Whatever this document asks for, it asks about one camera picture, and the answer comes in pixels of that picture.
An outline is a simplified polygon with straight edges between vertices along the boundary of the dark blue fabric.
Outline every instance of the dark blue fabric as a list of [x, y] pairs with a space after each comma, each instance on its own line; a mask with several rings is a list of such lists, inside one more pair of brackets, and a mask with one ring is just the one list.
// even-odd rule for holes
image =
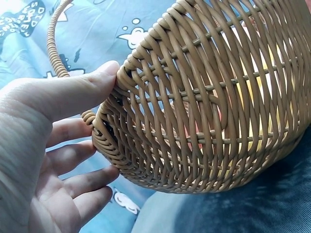
[[155, 193], [132, 233], [310, 233], [311, 128], [249, 184], [217, 194]]

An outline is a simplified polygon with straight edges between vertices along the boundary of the woven basket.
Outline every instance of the woven basket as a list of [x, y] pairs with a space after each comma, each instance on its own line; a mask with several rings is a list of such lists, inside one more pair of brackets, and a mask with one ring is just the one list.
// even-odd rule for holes
[[[58, 77], [69, 76], [55, 45]], [[93, 143], [121, 174], [162, 192], [244, 185], [311, 121], [311, 16], [304, 0], [178, 0], [125, 60]]]

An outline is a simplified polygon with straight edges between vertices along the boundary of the hand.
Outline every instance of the hand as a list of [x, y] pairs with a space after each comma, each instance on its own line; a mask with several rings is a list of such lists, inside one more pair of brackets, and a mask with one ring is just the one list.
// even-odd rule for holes
[[80, 77], [19, 79], [0, 90], [0, 232], [79, 232], [109, 202], [116, 168], [58, 178], [94, 154], [91, 141], [45, 151], [91, 135], [81, 119], [66, 118], [100, 104], [118, 68], [108, 62]]

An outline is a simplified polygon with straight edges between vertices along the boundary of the coiled handle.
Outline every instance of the coiled handle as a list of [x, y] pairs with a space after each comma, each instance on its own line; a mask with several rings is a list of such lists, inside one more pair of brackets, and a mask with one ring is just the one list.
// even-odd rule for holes
[[[56, 73], [57, 77], [70, 77], [68, 71], [66, 70], [62, 60], [60, 59], [55, 42], [55, 29], [58, 18], [60, 14], [64, 11], [64, 9], [72, 2], [72, 0], [64, 0], [54, 11], [52, 18], [50, 20], [50, 24], [48, 27], [48, 36], [47, 36], [47, 50], [49, 55], [50, 63], [53, 67], [54, 72]], [[96, 114], [88, 110], [81, 114], [83, 121], [87, 125], [91, 125], [93, 120], [95, 119]]]

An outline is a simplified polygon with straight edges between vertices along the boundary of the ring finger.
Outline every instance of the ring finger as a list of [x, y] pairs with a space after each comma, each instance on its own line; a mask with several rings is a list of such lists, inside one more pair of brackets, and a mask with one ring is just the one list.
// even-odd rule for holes
[[65, 179], [64, 188], [74, 199], [83, 193], [92, 192], [107, 186], [113, 182], [118, 175], [118, 169], [109, 166], [104, 169]]

